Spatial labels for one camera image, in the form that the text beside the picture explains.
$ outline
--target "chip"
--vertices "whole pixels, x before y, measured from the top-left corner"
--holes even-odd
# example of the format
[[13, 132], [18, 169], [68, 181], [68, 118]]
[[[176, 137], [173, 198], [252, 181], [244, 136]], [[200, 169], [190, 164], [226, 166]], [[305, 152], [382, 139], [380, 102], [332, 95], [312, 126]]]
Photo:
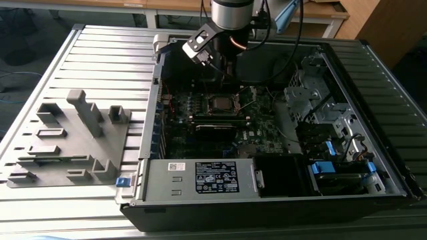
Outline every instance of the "chip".
[[233, 106], [232, 101], [228, 97], [216, 97], [212, 100], [212, 106], [216, 109], [229, 110]]

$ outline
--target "wooden cabinet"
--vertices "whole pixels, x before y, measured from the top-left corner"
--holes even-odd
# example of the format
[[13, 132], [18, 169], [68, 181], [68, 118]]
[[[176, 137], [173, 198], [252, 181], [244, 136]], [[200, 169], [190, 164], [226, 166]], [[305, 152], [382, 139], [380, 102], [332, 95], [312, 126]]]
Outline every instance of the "wooden cabinet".
[[427, 31], [427, 0], [340, 0], [349, 13], [337, 39], [364, 39], [392, 68]]

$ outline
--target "metal table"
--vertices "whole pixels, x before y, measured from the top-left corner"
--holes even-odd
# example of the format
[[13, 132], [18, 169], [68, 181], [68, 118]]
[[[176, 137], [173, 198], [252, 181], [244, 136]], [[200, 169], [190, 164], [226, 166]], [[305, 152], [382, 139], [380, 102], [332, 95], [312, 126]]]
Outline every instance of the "metal table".
[[[40, 103], [65, 102], [69, 89], [84, 89], [86, 98], [100, 109], [121, 105], [132, 110], [125, 151], [120, 172], [133, 172], [138, 162], [138, 147], [145, 119], [146, 95], [152, 80], [152, 42], [158, 33], [189, 36], [192, 31], [142, 29], [129, 27], [76, 25], [44, 73], [33, 93], [0, 143], [0, 239], [29, 236], [54, 236], [69, 239], [140, 238], [234, 238], [244, 236], [282, 236], [309, 234], [330, 239], [369, 239], [402, 234], [425, 234], [425, 203], [401, 210], [381, 212], [362, 219], [334, 225], [310, 225], [290, 228], [237, 229], [202, 232], [138, 232], [118, 211], [116, 187], [65, 186], [8, 188], [8, 173], [16, 159], [4, 158], [5, 149], [18, 147], [33, 131], [34, 111]], [[398, 143], [398, 133], [416, 130], [425, 115], [412, 102], [398, 82], [382, 67], [370, 48], [353, 40], [321, 40], [330, 44], [380, 123], [397, 121], [404, 126], [388, 129]], [[401, 118], [401, 111], [415, 116]], [[419, 184], [427, 187], [425, 148], [400, 149]]]

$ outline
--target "table leg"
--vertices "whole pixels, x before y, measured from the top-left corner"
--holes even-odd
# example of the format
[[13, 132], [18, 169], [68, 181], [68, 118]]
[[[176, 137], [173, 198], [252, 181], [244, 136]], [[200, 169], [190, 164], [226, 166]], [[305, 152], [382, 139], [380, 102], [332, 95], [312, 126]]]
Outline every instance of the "table leg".
[[157, 11], [156, 9], [144, 9], [144, 13], [146, 16], [146, 27], [149, 29], [157, 28]]
[[342, 19], [333, 19], [329, 25], [326, 26], [321, 37], [328, 39], [334, 38], [334, 35], [338, 32], [342, 22]]

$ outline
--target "white sticker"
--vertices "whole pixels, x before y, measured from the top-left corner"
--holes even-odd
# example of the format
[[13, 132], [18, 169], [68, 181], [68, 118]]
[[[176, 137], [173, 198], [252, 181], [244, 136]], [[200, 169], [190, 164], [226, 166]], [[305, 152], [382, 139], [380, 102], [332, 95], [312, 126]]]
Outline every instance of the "white sticker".
[[184, 162], [169, 162], [166, 166], [166, 170], [169, 171], [185, 171], [185, 163]]
[[137, 7], [137, 8], [141, 8], [141, 7], [142, 7], [142, 4], [124, 3], [122, 5], [124, 5], [125, 7]]
[[345, 19], [346, 16], [340, 16], [340, 15], [332, 15], [330, 18], [333, 19]]

